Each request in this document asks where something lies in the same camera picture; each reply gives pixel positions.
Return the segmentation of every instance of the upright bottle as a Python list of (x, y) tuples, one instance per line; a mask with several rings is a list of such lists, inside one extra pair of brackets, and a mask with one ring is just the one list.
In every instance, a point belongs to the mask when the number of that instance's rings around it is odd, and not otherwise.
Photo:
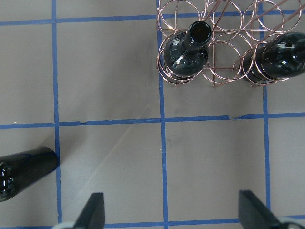
[[(249, 69), (251, 60), (252, 53), (250, 52), (244, 58), (245, 72)], [(305, 34), (286, 33), (259, 46), (256, 50), (255, 61), (259, 69), (254, 64), (247, 74), (248, 79), (255, 83), (270, 83), (304, 73)]]
[(181, 78), (197, 74), (207, 62), (211, 34), (211, 27), (204, 21), (196, 21), (187, 31), (174, 34), (164, 49), (165, 66)]
[(56, 154), (46, 147), (0, 157), (0, 201), (14, 197), (58, 165)]

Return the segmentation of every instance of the bottle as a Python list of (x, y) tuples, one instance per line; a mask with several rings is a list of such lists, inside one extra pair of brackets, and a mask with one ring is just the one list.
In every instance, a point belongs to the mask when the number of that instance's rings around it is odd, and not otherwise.
[(175, 33), (164, 49), (166, 68), (182, 79), (199, 73), (208, 59), (211, 34), (211, 27), (204, 21), (196, 21), (187, 31)]
[[(252, 52), (244, 58), (244, 72), (249, 69), (251, 61)], [(247, 74), (247, 78), (255, 83), (270, 83), (304, 73), (305, 34), (286, 33), (259, 46), (256, 50), (255, 61), (259, 69), (254, 64)]]
[(58, 165), (57, 155), (46, 147), (0, 157), (0, 201), (14, 197)]

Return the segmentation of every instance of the blue grid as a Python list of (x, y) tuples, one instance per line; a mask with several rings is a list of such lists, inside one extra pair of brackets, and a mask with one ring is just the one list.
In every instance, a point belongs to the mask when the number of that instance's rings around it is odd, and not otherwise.
[[(284, 14), (292, 14), (294, 10), (283, 10)], [(278, 11), (269, 12), (267, 15), (280, 14)], [(226, 12), (224, 16), (236, 16), (239, 12)], [(197, 14), (186, 13), (180, 14), (181, 18), (196, 17)], [(164, 18), (174, 18), (174, 14), (166, 14)], [(18, 129), (18, 128), (48, 128), (55, 129), (55, 151), (60, 156), (60, 127), (61, 126), (82, 126), (82, 125), (123, 125), (123, 124), (140, 124), (140, 123), (160, 123), (161, 125), (161, 147), (162, 147), (162, 175), (163, 175), (163, 222), (137, 222), (137, 223), (114, 223), (106, 224), (105, 228), (136, 228), (136, 227), (164, 227), (169, 226), (186, 226), (186, 225), (206, 225), (206, 224), (231, 224), (238, 223), (238, 219), (209, 219), (209, 220), (187, 220), (187, 221), (169, 221), (168, 219), (168, 199), (167, 199), (167, 163), (166, 163), (166, 123), (171, 122), (198, 122), (198, 121), (217, 121), (217, 120), (244, 120), (244, 119), (263, 119), (264, 120), (264, 146), (265, 146), (265, 185), (266, 185), (266, 205), (271, 207), (271, 187), (270, 187), (270, 160), (269, 160), (269, 127), (268, 119), (270, 118), (292, 118), (305, 117), (305, 112), (300, 113), (268, 113), (267, 87), (263, 88), (263, 114), (247, 114), (240, 117), (222, 116), (195, 116), (195, 117), (165, 117), (164, 107), (164, 88), (163, 79), (159, 75), (159, 97), (160, 97), (160, 118), (148, 119), (122, 119), (122, 120), (99, 120), (83, 122), (60, 122), (58, 112), (58, 81), (57, 81), (57, 23), (69, 22), (91, 22), (91, 21), (130, 21), (130, 20), (155, 20), (156, 15), (133, 15), (133, 16), (110, 16), (110, 17), (87, 17), (87, 18), (57, 18), (56, 16), (56, 0), (52, 0), (52, 18), (46, 20), (28, 20), (28, 21), (0, 21), (0, 26), (10, 25), (37, 25), (52, 24), (52, 61), (53, 61), (53, 93), (54, 93), (54, 123), (31, 123), (31, 124), (9, 124), (0, 125), (0, 129)], [(158, 48), (162, 42), (162, 34), (157, 31)], [(57, 183), (57, 213), (58, 222), (62, 222), (61, 209), (61, 169), (56, 170)], [(305, 215), (288, 216), (293, 219), (305, 219)], [(1, 229), (50, 229), (52, 226), (37, 227), (0, 227)]]

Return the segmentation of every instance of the bottle mouth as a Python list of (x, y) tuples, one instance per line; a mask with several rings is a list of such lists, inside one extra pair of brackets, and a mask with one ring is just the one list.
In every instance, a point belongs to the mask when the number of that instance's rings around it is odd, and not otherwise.
[(208, 42), (212, 35), (211, 27), (204, 21), (196, 21), (189, 28), (191, 38), (198, 43)]

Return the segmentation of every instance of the black bottle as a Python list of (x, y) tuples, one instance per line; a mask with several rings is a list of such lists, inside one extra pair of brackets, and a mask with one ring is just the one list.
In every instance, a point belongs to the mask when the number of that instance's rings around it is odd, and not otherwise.
[(58, 157), (46, 147), (0, 157), (0, 201), (14, 197), (58, 165)]
[[(244, 58), (244, 71), (249, 69), (251, 60), (252, 53), (250, 52)], [(270, 83), (304, 73), (305, 34), (290, 32), (278, 36), (257, 48), (255, 60), (259, 69), (253, 65), (247, 74), (248, 79), (255, 83)]]
[(207, 23), (196, 21), (187, 31), (175, 33), (164, 49), (165, 66), (181, 78), (197, 74), (207, 62), (211, 32)]

